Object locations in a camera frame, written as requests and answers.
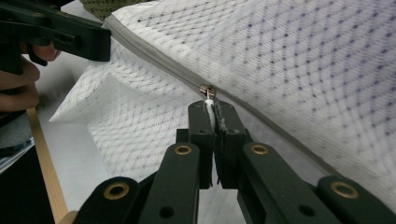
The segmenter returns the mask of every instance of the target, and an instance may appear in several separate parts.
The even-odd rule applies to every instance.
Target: textured white fabric
[[[396,211],[396,2],[167,0],[113,15]],[[141,179],[199,97],[117,41],[112,48],[111,62],[91,63],[53,120],[87,123],[108,171]]]

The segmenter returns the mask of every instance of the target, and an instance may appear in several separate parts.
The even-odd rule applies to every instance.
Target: wooden strip
[[[32,129],[33,138],[35,139],[35,148],[37,150],[38,160],[40,162],[41,171],[44,176],[47,193],[49,195],[49,203],[55,223],[59,223],[67,214],[67,207],[64,201],[61,185],[55,168],[50,158],[50,151],[48,149],[46,139],[41,129],[35,108],[28,109],[27,115],[29,117],[30,127]]]

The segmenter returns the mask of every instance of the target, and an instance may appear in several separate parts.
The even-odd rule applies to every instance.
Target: brass ring
[[[251,146],[250,149],[252,152],[259,154],[259,155],[265,155],[269,152],[269,149],[262,145],[253,145],[253,146]]]
[[[190,154],[192,152],[192,148],[188,146],[179,146],[175,148],[175,152],[177,155],[184,156]]]
[[[350,184],[342,181],[334,181],[330,184],[330,187],[332,188],[332,191],[334,191],[336,194],[340,195],[341,197],[344,197],[346,199],[357,199],[359,198],[359,193],[358,191],[351,186]],[[339,189],[339,187],[344,187],[348,189],[350,192],[345,192]]]
[[[107,186],[104,196],[109,200],[117,200],[124,197],[128,192],[129,186],[125,182],[120,181]]]

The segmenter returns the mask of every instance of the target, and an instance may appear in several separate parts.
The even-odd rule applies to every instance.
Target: zipper
[[[210,83],[210,82],[200,77],[198,74],[192,72],[190,69],[186,68],[182,64],[174,61],[169,56],[163,54],[161,51],[157,50],[156,48],[151,46],[148,42],[146,42],[144,39],[142,39],[140,36],[135,35],[128,28],[126,28],[126,26],[124,26],[115,16],[111,15],[107,17],[104,22],[104,27],[111,31],[111,34],[114,39],[116,39],[121,45],[123,45],[129,51],[137,55],[139,58],[149,63],[152,63],[159,69],[177,78],[179,81],[183,82],[188,87],[190,87],[194,92],[197,92],[197,90],[199,90],[199,92],[201,93],[200,95],[204,100],[207,98],[207,94],[209,95],[209,98],[212,97],[215,98],[216,94],[220,93],[222,96],[229,98],[234,103],[244,107],[253,116],[256,116],[257,118],[262,120],[262,122],[264,122],[267,126],[275,130],[286,141],[293,144],[303,154],[305,154],[305,156],[310,158],[325,172],[327,172],[328,174],[339,175],[339,173],[335,171],[327,162],[325,162],[323,159],[321,159],[319,156],[313,153],[308,147],[302,144],[290,133],[286,132],[277,124],[275,124],[272,120],[267,118],[258,109],[247,104],[241,99],[234,97],[232,94],[228,93],[227,91],[211,86],[210,84],[202,84],[202,83]]]

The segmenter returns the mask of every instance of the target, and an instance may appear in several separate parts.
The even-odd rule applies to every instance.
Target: human hand
[[[26,53],[24,44],[21,52]],[[47,62],[54,61],[60,54],[53,45],[33,46],[35,55]],[[38,93],[35,82],[40,78],[40,71],[34,64],[21,56],[23,74],[20,76],[0,71],[0,112],[14,112],[32,108],[38,104]]]

